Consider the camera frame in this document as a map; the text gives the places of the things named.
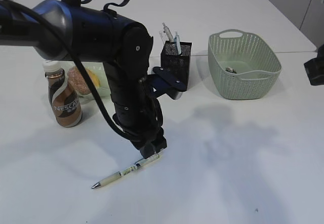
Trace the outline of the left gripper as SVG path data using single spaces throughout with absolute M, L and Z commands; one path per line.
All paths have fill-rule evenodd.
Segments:
M 135 138 L 135 140 L 130 140 L 130 142 L 144 159 L 148 159 L 154 154 L 159 154 L 167 148 L 167 140 L 164 137 L 162 127 L 154 126 L 152 123 L 144 123 L 142 128 L 136 128 L 135 126 L 126 127 L 121 124 L 117 114 L 114 114 L 112 118 L 125 134 Z

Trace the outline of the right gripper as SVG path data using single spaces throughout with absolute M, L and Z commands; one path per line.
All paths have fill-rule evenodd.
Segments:
M 317 56 L 304 63 L 304 68 L 312 86 L 324 84 L 323 80 L 323 45 L 317 50 Z

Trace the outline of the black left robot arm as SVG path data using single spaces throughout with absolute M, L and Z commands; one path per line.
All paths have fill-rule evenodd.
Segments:
M 1 45 L 34 47 L 46 60 L 72 61 L 104 119 L 144 158 L 167 147 L 163 115 L 148 74 L 153 46 L 146 27 L 113 10 L 94 10 L 80 0 L 45 0 L 33 9 L 1 0 Z M 83 62 L 101 62 L 115 113 L 110 116 Z

